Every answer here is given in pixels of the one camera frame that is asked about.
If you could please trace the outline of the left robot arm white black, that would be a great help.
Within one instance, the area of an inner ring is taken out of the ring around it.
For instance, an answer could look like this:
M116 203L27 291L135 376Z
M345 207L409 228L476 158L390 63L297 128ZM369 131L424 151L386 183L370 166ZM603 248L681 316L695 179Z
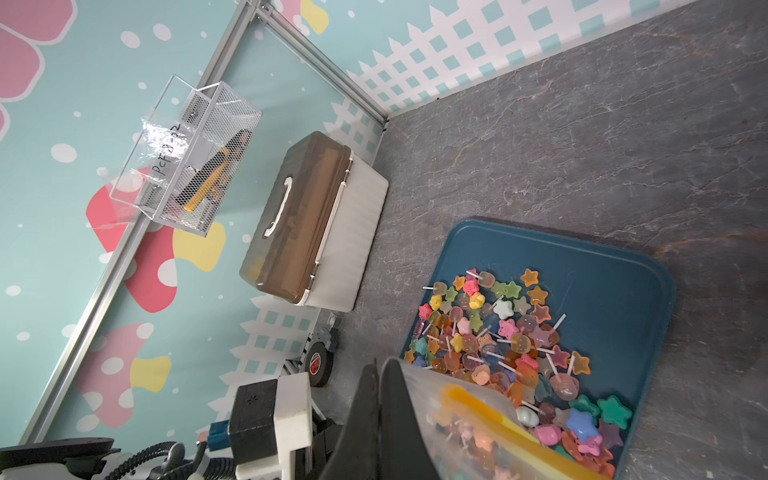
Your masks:
M110 438L74 438L1 449L2 479L94 479L120 453Z

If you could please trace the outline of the candy ziploc bag yellow label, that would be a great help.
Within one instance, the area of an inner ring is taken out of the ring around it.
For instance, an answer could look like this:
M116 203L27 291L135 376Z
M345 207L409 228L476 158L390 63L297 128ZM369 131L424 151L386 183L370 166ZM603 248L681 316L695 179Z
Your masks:
M504 395L398 360L439 479L599 478L541 444Z

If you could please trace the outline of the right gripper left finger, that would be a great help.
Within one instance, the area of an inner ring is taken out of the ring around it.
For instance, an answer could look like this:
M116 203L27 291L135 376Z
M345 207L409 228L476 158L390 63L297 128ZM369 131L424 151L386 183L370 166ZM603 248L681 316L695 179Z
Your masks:
M379 475L379 374L366 365L346 423L320 479L377 479Z

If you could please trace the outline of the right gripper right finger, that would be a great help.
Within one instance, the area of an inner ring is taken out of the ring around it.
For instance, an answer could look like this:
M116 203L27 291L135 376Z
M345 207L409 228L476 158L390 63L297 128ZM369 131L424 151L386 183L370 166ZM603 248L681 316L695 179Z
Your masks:
M424 444L398 359L383 366L380 380L380 478L439 479Z

